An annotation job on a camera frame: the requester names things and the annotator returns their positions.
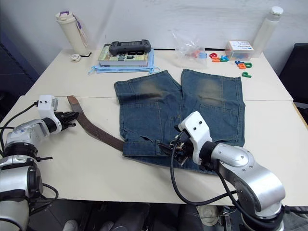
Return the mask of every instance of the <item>belt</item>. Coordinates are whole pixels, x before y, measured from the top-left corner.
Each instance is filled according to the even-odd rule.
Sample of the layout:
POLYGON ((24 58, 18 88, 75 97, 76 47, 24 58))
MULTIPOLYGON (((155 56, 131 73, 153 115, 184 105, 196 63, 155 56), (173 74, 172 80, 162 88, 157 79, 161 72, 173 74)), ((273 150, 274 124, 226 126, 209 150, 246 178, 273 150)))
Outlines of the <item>belt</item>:
POLYGON ((120 151, 123 151, 123 145, 124 142, 122 140, 119 140, 116 137, 113 137, 109 133, 105 132, 104 130, 98 128, 94 124, 92 124, 86 115, 84 114, 78 100, 74 95, 70 95, 67 97, 69 104, 71 105, 73 111, 79 112, 79 115, 77 117, 78 123, 83 127, 83 129, 89 133, 91 136, 94 136, 95 138, 99 139, 100 141, 114 147, 115 149, 118 149, 120 151))

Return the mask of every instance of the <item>clear plastic bag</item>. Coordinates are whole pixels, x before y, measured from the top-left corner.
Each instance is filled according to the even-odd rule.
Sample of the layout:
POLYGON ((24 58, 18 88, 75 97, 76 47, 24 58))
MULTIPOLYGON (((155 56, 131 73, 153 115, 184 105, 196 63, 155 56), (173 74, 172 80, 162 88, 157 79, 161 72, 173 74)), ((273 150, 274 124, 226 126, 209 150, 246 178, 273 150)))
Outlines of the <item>clear plastic bag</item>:
POLYGON ((207 68, 207 54, 204 47, 200 45, 200 41, 197 36, 190 38, 189 36, 181 34, 177 31, 172 31, 172 35, 177 53, 175 65, 181 68, 207 68))

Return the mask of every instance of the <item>shorts pocket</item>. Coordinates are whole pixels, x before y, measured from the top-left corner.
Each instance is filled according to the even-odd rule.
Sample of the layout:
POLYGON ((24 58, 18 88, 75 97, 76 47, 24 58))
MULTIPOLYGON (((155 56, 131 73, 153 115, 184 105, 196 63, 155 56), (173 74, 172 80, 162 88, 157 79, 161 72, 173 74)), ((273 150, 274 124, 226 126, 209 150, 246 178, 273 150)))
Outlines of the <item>shorts pocket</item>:
POLYGON ((121 105, 120 133, 127 142, 162 140, 160 109, 157 102, 121 105))
POLYGON ((202 104, 199 112, 210 128, 213 142, 236 139, 238 111, 202 104))

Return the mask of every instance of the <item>denim shorts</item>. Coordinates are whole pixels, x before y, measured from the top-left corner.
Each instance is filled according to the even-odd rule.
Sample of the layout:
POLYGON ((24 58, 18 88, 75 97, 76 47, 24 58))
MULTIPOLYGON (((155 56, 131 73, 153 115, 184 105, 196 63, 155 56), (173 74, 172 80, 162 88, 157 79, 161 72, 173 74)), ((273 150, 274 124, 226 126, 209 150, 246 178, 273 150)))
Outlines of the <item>denim shorts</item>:
MULTIPOLYGON (((178 84, 168 71, 118 81, 120 134, 123 156, 170 166, 170 157, 158 144, 169 144, 177 126, 191 112, 199 111, 210 128, 213 142, 244 145, 244 109, 241 78, 184 69, 178 84)), ((175 167, 199 170, 191 159, 175 167)))

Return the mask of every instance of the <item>water bottle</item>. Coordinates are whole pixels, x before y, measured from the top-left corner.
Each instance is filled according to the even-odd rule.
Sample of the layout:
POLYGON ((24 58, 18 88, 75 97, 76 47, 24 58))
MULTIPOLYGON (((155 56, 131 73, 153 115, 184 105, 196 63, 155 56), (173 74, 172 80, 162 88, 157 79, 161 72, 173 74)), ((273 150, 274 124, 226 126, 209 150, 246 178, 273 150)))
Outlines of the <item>water bottle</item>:
POLYGON ((56 14, 57 22, 65 33, 68 41, 72 45, 75 53, 88 55, 87 38, 83 32, 81 24, 70 11, 63 11, 56 14))
POLYGON ((274 32, 279 19, 283 13, 283 9, 279 6, 272 7, 268 16, 264 19, 263 24, 260 30, 257 33, 257 36, 253 42, 253 48, 255 50, 252 55, 253 58, 258 58, 266 47, 267 42, 269 41, 272 33, 274 32))

